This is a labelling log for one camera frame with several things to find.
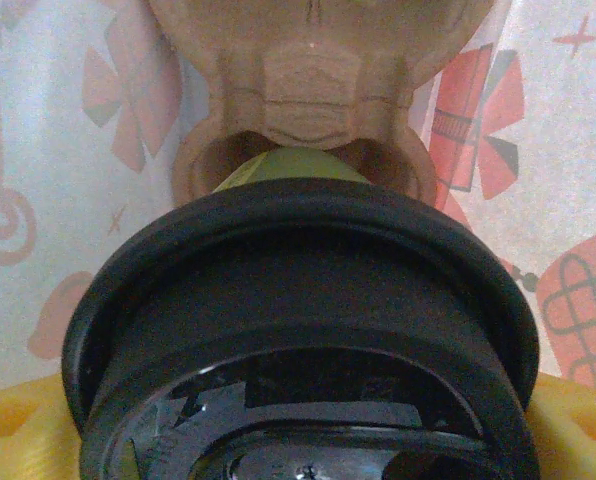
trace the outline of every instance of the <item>printed fabric background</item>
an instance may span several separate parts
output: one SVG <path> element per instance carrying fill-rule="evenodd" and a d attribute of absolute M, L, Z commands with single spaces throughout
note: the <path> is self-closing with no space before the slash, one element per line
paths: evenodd
<path fill-rule="evenodd" d="M 93 274 L 172 208 L 207 109 L 146 0 L 0 0 L 0 389 L 58 371 Z M 498 1 L 410 123 L 437 208 L 525 293 L 541 370 L 596 387 L 596 0 Z"/>

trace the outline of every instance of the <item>yellow plastic base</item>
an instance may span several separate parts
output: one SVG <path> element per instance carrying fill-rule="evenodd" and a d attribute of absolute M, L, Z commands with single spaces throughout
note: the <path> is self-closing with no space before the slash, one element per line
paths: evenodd
<path fill-rule="evenodd" d="M 527 419 L 543 480 L 596 480 L 596 391 L 540 375 Z M 77 480 L 59 375 L 0 391 L 0 480 Z"/>

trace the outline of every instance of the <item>black rubber rim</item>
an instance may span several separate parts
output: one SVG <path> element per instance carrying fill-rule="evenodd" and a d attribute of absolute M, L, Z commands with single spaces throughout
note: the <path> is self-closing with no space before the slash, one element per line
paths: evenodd
<path fill-rule="evenodd" d="M 495 315 L 490 342 L 526 408 L 538 371 L 538 335 L 531 311 L 491 251 L 462 225 L 420 202 L 380 187 L 325 179 L 259 182 L 205 197 L 158 219 L 102 267 L 78 305 L 65 338 L 62 374 L 82 432 L 109 362 L 114 333 L 126 328 L 129 298 L 154 271 L 225 239 L 278 225 L 336 225 L 412 241 L 440 256 L 487 298 Z"/>

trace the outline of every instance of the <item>yellow foam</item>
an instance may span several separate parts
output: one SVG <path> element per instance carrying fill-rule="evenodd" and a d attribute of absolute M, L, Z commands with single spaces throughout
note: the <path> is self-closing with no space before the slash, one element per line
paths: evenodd
<path fill-rule="evenodd" d="M 541 374 L 527 412 L 544 480 L 596 480 L 596 391 Z M 0 480 L 77 480 L 59 375 L 0 391 Z"/>

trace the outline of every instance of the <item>patterned wrapping paper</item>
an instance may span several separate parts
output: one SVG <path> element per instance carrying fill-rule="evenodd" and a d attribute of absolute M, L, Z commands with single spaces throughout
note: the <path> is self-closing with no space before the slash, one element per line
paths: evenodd
<path fill-rule="evenodd" d="M 172 208 L 207 109 L 144 0 L 0 0 L 0 389 L 58 370 L 93 274 Z M 437 208 L 526 294 L 541 369 L 596 386 L 596 0 L 500 0 L 410 123 Z"/>

